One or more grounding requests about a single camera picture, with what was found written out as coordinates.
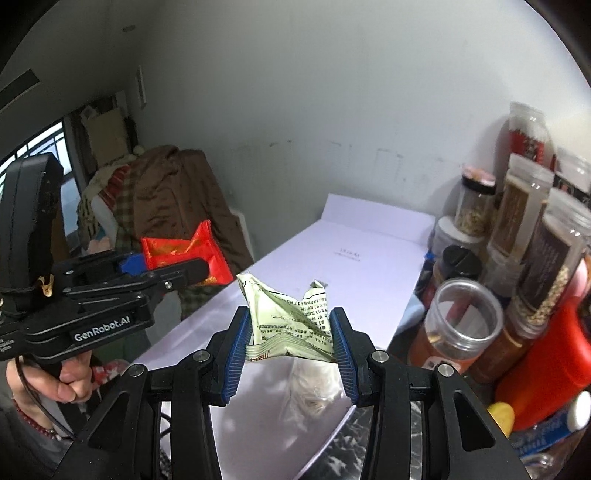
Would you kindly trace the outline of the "person's left hand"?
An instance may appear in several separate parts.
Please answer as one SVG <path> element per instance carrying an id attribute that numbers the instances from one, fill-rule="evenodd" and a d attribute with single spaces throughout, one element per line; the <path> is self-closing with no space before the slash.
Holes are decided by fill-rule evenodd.
<path id="1" fill-rule="evenodd" d="M 85 402 L 93 393 L 91 356 L 92 352 L 87 351 L 63 361 L 58 377 L 39 367 L 23 365 L 21 369 L 30 388 L 41 396 L 61 403 Z M 22 410 L 34 405 L 18 375 L 15 360 L 10 360 L 6 366 L 6 380 Z"/>

